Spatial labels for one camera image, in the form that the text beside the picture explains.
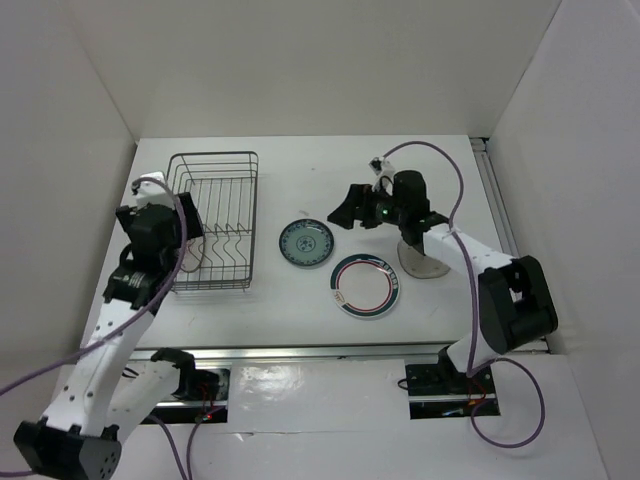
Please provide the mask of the orange sunburst plate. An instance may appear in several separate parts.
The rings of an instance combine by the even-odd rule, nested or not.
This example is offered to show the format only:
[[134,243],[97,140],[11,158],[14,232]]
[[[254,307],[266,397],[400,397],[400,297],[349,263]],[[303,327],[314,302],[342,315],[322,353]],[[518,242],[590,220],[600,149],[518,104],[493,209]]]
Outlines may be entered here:
[[204,263],[206,238],[198,237],[187,242],[185,256],[180,271],[185,274],[197,272]]

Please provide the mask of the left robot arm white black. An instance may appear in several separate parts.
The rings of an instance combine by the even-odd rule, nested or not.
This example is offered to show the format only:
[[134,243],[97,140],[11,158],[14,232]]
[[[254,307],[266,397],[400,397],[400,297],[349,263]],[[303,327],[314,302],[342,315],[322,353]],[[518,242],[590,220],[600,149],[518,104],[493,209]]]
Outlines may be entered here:
[[144,371],[122,375],[141,336],[166,296],[162,286],[174,271],[183,240],[202,236],[188,193],[170,198],[139,192],[133,207],[116,217],[129,238],[103,293],[90,339],[94,349],[74,365],[62,391],[35,422],[23,421],[14,444],[29,469],[54,479],[109,479],[135,428],[168,396],[207,401],[218,377],[197,369],[193,355],[157,350]]

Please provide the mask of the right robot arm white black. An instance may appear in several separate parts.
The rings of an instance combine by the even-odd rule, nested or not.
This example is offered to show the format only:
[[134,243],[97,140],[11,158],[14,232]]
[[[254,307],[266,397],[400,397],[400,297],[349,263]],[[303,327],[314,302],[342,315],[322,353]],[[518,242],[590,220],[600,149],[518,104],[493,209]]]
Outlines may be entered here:
[[491,249],[458,230],[450,217],[432,209],[421,173],[403,170],[375,184],[353,184],[328,221],[398,228],[397,254],[406,273],[419,279],[456,271],[470,283],[472,326],[438,354],[436,379],[448,392],[460,391],[479,370],[558,327],[558,317],[538,260]]

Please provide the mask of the blue floral small plate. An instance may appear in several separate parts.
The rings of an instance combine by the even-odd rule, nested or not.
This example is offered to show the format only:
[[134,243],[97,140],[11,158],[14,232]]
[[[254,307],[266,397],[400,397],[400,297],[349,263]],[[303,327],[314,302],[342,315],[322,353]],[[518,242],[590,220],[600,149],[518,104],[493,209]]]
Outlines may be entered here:
[[331,256],[335,240],[324,223],[314,219],[298,219],[282,230],[278,247],[289,263],[310,268],[320,265]]

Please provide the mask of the green red rimmed plate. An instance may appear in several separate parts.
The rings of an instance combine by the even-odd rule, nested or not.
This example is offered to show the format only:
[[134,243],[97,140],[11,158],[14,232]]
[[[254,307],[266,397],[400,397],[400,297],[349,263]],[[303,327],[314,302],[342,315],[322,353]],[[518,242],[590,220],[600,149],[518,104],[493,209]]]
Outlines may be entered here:
[[388,314],[400,297],[400,282],[393,267],[366,253],[339,261],[331,272],[329,286],[344,313],[367,321]]

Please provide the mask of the clear glass square plate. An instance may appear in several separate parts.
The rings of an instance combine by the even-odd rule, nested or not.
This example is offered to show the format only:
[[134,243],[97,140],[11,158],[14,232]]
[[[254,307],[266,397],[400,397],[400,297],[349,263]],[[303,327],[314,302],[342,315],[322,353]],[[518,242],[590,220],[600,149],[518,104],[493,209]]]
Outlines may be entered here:
[[397,256],[402,269],[416,279],[441,278],[450,272],[450,267],[432,257],[420,254],[403,239],[397,244]]

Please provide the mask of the aluminium front rail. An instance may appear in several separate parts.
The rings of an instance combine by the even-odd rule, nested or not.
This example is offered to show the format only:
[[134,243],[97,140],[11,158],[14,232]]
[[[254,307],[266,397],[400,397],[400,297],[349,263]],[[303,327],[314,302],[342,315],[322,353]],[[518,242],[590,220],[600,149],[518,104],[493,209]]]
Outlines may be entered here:
[[316,345],[237,348],[183,348],[200,361],[280,361],[307,359],[348,359],[431,356],[446,343],[384,343],[361,345]]

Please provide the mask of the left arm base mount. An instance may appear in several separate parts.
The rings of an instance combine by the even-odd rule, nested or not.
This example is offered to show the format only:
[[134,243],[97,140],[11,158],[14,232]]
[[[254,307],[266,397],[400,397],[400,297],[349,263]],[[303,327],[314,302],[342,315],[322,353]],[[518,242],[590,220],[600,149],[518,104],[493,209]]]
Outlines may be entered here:
[[151,415],[169,425],[226,423],[230,380],[228,368],[198,369],[185,392],[166,397]]

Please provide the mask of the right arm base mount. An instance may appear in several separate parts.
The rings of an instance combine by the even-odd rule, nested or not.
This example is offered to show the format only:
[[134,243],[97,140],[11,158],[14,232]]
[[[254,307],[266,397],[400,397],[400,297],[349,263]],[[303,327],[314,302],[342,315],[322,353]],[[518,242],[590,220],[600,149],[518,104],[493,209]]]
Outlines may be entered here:
[[412,420],[499,416],[500,407],[489,367],[472,379],[459,374],[444,380],[435,364],[409,364],[405,377],[396,382],[408,394]]

